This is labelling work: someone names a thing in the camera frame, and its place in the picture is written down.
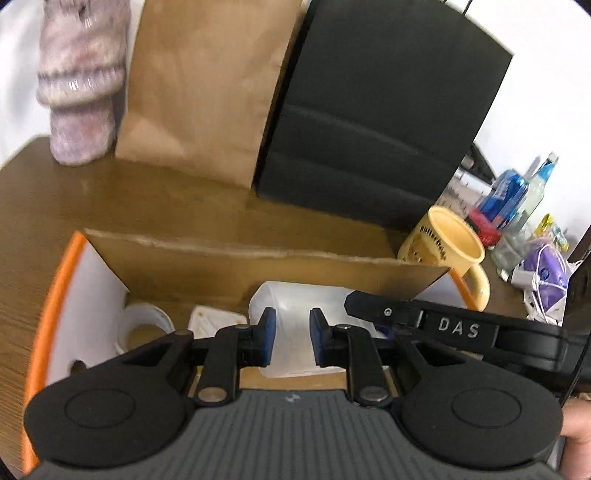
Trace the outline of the blue drink can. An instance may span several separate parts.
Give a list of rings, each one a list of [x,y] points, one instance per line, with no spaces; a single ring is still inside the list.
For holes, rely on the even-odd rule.
[[[515,215],[516,209],[529,188],[528,181],[516,170],[503,172],[477,209],[497,229],[503,230]]]

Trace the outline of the small red box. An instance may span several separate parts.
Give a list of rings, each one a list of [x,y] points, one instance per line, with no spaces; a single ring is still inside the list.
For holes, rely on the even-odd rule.
[[[502,233],[477,207],[473,207],[469,210],[466,221],[486,248],[492,249],[498,244],[502,237]]]

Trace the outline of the pink ceramic vase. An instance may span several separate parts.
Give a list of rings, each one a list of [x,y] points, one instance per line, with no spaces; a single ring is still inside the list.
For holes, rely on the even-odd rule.
[[[62,165],[85,165],[115,139],[130,3],[45,1],[43,13],[36,98],[50,109],[50,151]]]

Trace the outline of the black paper bag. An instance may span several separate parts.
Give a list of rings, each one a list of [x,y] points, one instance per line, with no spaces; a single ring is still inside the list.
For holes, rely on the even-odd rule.
[[[260,196],[409,231],[480,130],[512,56],[439,1],[314,1],[259,150]]]

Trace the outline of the white tape roll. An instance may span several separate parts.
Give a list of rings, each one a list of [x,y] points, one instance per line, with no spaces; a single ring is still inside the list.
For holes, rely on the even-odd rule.
[[[160,308],[148,303],[130,304],[118,317],[115,349],[123,354],[173,331],[171,319]]]

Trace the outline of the clear food container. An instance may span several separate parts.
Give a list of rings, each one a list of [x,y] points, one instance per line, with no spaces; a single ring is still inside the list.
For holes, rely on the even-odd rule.
[[[470,211],[492,190],[497,180],[486,157],[476,143],[472,143],[460,166],[436,201],[436,205],[467,219]]]

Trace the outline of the red cardboard box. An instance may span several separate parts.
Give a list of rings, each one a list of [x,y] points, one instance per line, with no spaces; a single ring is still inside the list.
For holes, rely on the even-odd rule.
[[[455,271],[394,258],[76,232],[42,309],[24,399],[30,401],[46,385],[67,377],[77,360],[94,366],[117,354],[118,317],[128,294],[238,311],[269,280],[348,287],[400,299],[443,281],[451,286],[443,302],[469,309],[477,305]]]

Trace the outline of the translucent plastic box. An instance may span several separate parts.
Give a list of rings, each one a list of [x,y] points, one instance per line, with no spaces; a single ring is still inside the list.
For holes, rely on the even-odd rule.
[[[328,323],[363,327],[375,338],[383,339],[368,321],[346,313],[345,300],[352,290],[345,287],[266,281],[249,301],[249,322],[259,322],[264,309],[276,311],[276,337],[270,365],[260,370],[266,378],[280,379],[341,373],[339,367],[321,368],[315,364],[311,345],[310,311],[322,310]]]

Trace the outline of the yellow mug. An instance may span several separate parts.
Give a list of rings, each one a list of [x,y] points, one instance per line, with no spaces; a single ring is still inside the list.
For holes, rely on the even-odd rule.
[[[484,258],[484,246],[468,223],[439,205],[427,211],[398,251],[399,260],[448,268],[467,307],[476,311],[486,309],[491,295]]]

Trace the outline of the brown paper bag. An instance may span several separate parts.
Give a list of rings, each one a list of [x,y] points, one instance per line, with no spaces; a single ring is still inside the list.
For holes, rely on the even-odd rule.
[[[300,1],[147,1],[117,157],[249,188]]]

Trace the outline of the white charger plug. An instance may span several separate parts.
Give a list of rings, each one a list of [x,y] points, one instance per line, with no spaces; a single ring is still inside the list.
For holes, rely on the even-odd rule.
[[[216,309],[208,306],[197,305],[190,314],[187,329],[193,333],[194,338],[214,337],[219,329],[235,326],[247,325],[249,320],[245,315]]]

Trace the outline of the purple white device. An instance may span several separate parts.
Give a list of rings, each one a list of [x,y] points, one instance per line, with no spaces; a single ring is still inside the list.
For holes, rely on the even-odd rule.
[[[527,318],[561,326],[565,315],[571,265],[554,244],[532,249],[513,270],[511,284],[523,292]]]

